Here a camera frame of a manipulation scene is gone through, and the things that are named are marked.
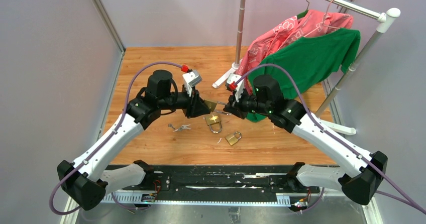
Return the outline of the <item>small brass padlock with key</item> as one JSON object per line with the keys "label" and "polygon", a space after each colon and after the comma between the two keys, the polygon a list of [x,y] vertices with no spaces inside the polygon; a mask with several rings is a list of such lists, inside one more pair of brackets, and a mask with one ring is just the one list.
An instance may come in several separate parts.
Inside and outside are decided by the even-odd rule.
{"label": "small brass padlock with key", "polygon": [[226,104],[225,104],[224,102],[220,102],[220,101],[214,101],[214,100],[208,100],[208,99],[206,99],[206,100],[204,100],[204,103],[207,105],[207,107],[209,108],[209,110],[210,110],[211,112],[215,112],[215,113],[219,113],[219,114],[227,115],[227,116],[232,115],[232,114],[231,114],[231,113],[229,113],[229,112],[225,112],[225,111],[222,111],[222,110],[218,110],[218,109],[217,109],[217,106],[218,106],[218,105],[223,105],[223,106],[225,106]]}

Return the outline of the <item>large brass padlock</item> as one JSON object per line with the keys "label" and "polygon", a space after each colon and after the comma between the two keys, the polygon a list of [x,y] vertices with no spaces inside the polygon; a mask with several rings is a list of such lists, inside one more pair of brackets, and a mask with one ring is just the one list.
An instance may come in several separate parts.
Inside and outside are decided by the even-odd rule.
{"label": "large brass padlock", "polygon": [[228,134],[225,137],[225,140],[228,142],[230,146],[236,144],[242,138],[242,134],[240,132],[233,132]]}

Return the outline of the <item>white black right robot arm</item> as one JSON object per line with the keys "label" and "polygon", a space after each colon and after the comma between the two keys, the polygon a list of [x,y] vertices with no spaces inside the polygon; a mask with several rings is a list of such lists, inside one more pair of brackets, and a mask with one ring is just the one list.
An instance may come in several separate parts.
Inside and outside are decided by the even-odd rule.
{"label": "white black right robot arm", "polygon": [[337,167],[295,163],[286,174],[289,190],[298,193],[306,187],[325,187],[367,205],[383,181],[387,156],[380,151],[370,153],[324,126],[302,103],[285,98],[272,76],[258,76],[254,83],[253,94],[238,83],[224,111],[241,119],[249,113],[266,116],[273,125],[310,142],[337,163]]}

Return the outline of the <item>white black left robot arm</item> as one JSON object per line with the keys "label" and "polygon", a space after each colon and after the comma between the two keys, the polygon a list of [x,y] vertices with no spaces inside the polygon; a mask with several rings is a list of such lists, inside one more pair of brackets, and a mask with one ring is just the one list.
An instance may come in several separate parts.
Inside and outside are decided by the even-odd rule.
{"label": "white black left robot arm", "polygon": [[210,113],[209,107],[199,96],[195,86],[202,78],[196,70],[183,74],[182,90],[178,91],[172,73],[155,70],[147,85],[136,97],[126,101],[123,113],[113,126],[85,153],[74,161],[63,160],[57,166],[61,189],[79,208],[91,210],[102,199],[119,189],[136,185],[149,190],[154,184],[152,168],[142,160],[116,170],[107,170],[115,156],[155,120],[180,109],[187,118]]}

